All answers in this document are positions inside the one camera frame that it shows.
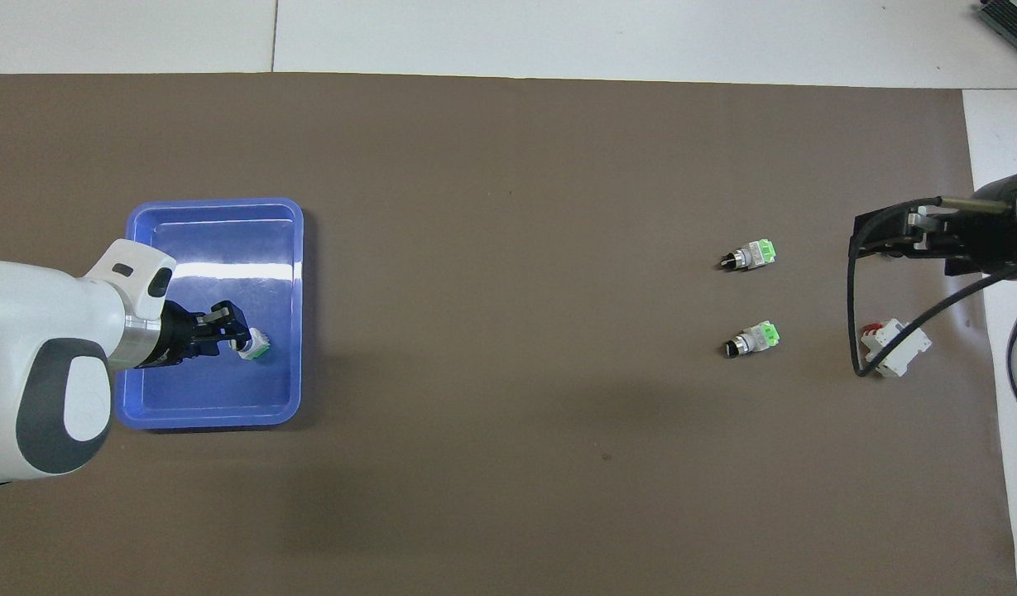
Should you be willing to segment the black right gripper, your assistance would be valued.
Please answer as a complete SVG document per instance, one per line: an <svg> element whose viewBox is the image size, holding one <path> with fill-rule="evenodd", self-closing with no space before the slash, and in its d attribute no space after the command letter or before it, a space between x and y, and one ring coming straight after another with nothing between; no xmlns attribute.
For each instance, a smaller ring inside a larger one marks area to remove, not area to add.
<svg viewBox="0 0 1017 596"><path fill-rule="evenodd" d="M855 217L855 237L868 223L875 225L860 241L858 253L948 253L943 274L993 276L1017 267L1017 206L1015 203L951 203L947 212L917 206L876 208ZM1008 274L1008 278L1017 278Z"/></svg>

